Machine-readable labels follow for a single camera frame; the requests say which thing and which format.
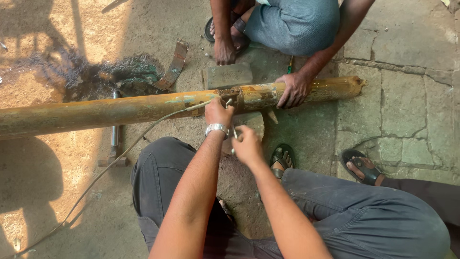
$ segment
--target cable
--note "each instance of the cable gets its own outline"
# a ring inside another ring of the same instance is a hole
[[[85,195],[88,193],[88,191],[91,189],[91,187],[113,166],[116,164],[116,162],[118,162],[121,158],[123,158],[124,156],[126,156],[126,154],[128,154],[128,152],[144,137],[145,134],[147,134],[153,127],[155,127],[158,123],[160,123],[162,120],[172,116],[172,115],[175,115],[175,114],[178,114],[178,113],[181,113],[181,112],[189,112],[189,111],[193,111],[193,110],[196,110],[196,109],[199,109],[199,108],[202,108],[204,107],[206,104],[210,103],[212,100],[209,100],[209,101],[206,101],[206,102],[203,102],[203,103],[200,103],[200,104],[197,104],[197,105],[194,105],[194,106],[191,106],[191,107],[188,107],[186,109],[183,109],[183,110],[180,110],[180,111],[176,111],[176,112],[172,112],[172,113],[169,113],[168,115],[166,116],[163,116],[161,117],[159,120],[155,121],[154,123],[152,123],[146,130],[144,130],[142,132],[142,134],[139,135],[139,137],[126,149],[126,151],[123,152],[123,154],[121,154],[117,159],[115,159],[115,161],[113,161],[109,166],[107,166],[96,178],[94,178],[94,180],[91,182],[91,184],[88,186],[88,188],[86,188],[86,190],[83,192],[83,194],[80,196],[80,198],[78,198],[77,202],[74,204],[74,206],[72,207],[72,209],[69,211],[69,213],[67,214],[67,216],[65,216],[64,220],[59,223],[59,225],[54,228],[53,230],[51,230],[50,233],[48,233],[46,236],[40,238],[38,241],[34,242],[33,244],[31,244],[30,246],[26,247],[26,248],[23,248],[21,250],[19,250],[17,253],[15,253],[17,256],[19,255],[22,255],[23,252],[25,251],[28,251],[30,248],[32,248],[33,246],[35,246],[36,244],[40,243],[41,241],[43,241],[45,238],[51,236],[57,229],[59,229],[62,225],[64,225],[65,221],[69,218],[69,216],[72,214],[72,212],[74,211],[74,209],[77,207],[77,205],[80,203],[80,201],[83,199],[83,197],[85,197]],[[1,259],[4,259],[4,258],[7,258],[7,257],[10,257],[10,256],[14,256],[14,254],[12,255],[7,255],[5,257],[2,257]]]

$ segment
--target person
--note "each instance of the person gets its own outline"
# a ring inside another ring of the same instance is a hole
[[[139,155],[132,195],[149,258],[442,259],[447,253],[444,223],[419,198],[293,169],[288,153],[274,152],[280,183],[257,134],[241,126],[232,145],[255,178],[274,233],[247,239],[216,199],[220,150],[233,111],[219,99],[206,105],[207,136],[198,151],[163,137]]]
[[[310,56],[303,67],[281,76],[286,90],[278,108],[303,103],[311,82],[358,28],[375,0],[210,0],[213,18],[205,27],[217,65],[235,62],[251,41],[289,55]]]
[[[460,186],[416,179],[392,179],[355,149],[341,152],[343,167],[359,182],[370,186],[389,187],[417,196],[430,205],[446,224],[450,249],[460,258]]]

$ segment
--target oil stain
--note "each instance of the oil stain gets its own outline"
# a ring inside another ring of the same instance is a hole
[[[21,72],[34,71],[37,82],[53,88],[51,99],[55,102],[107,99],[114,90],[122,97],[168,93],[153,86],[164,68],[148,54],[90,64],[77,53],[64,48],[48,54],[33,53],[5,72],[17,73],[9,75],[13,79]]]

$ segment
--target rusty pipe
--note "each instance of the rusty pipe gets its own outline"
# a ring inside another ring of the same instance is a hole
[[[358,77],[315,80],[305,101],[324,101],[355,97],[366,82]],[[228,90],[207,90],[159,94],[120,99],[48,104],[0,109],[0,140],[74,130],[155,121],[187,107],[218,96],[236,101],[238,113],[275,106],[282,96],[284,83],[237,86]],[[204,114],[204,107],[182,112],[170,118]]]

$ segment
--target metal watch strap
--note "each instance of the metal watch strap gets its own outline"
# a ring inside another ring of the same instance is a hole
[[[225,125],[220,124],[220,123],[212,123],[212,124],[209,124],[207,126],[204,135],[207,136],[209,134],[209,132],[211,132],[212,130],[221,130],[221,131],[223,131],[225,133],[224,140],[226,140],[229,137],[229,134],[230,134],[230,129],[228,129]]]

